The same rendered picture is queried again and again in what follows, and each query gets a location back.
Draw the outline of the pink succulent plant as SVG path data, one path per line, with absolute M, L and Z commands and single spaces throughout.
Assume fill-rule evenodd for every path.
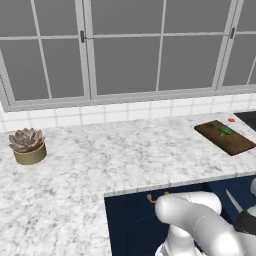
M 17 130 L 14 135 L 9 136 L 9 147 L 18 153 L 28 153 L 40 148 L 44 143 L 41 130 L 34 128 Z

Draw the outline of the grey framed window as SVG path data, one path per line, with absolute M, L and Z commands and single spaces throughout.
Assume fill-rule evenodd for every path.
M 6 111 L 253 92 L 256 0 L 0 0 Z

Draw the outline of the green broccoli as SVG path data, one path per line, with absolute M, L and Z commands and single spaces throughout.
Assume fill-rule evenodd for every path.
M 232 134 L 232 129 L 227 127 L 227 126 L 220 126 L 218 128 L 218 130 L 220 131 L 220 135 L 221 136 L 231 135 Z

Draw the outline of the black hob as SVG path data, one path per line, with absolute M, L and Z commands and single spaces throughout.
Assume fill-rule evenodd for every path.
M 256 132 L 256 111 L 239 112 L 236 116 Z

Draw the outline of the brown wooden cutting board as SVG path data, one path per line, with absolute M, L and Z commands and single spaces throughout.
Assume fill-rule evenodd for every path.
M 196 125 L 194 129 L 213 144 L 234 156 L 256 147 L 256 144 L 232 129 L 231 135 L 221 136 L 218 128 L 226 126 L 218 120 Z

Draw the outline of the olive round plant pot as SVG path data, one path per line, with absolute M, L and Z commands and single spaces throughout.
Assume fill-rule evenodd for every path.
M 36 150 L 31 152 L 20 153 L 13 151 L 16 161 L 21 165 L 33 165 L 42 161 L 46 155 L 47 150 L 45 144 L 42 144 Z

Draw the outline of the navy cupboard front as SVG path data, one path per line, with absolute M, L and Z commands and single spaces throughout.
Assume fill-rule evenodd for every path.
M 247 210 L 256 204 L 256 197 L 250 192 L 250 185 L 256 175 L 230 178 L 212 182 L 167 188 L 169 193 L 213 192 L 222 204 L 220 216 L 233 224 L 238 211 L 230 201 L 226 191 Z M 161 223 L 155 215 L 153 200 L 165 190 L 153 190 L 127 195 L 105 197 L 105 209 L 111 243 L 112 256 L 154 256 L 157 248 L 167 237 L 169 226 Z

